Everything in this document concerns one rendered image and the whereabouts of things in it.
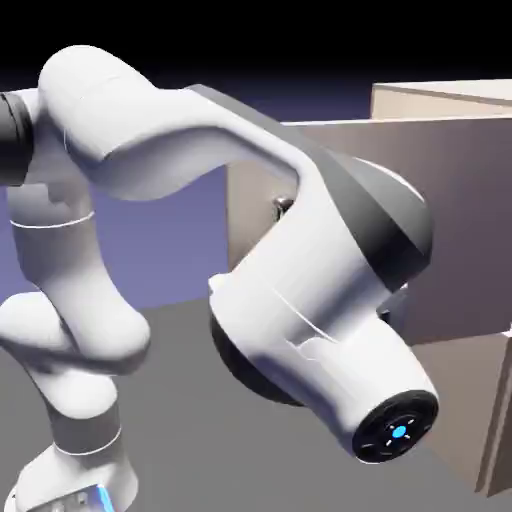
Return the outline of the tan wooden cabinet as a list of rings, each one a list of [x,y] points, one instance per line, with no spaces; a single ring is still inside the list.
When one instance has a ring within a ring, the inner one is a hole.
[[[512,80],[379,84],[375,119],[512,116]]]

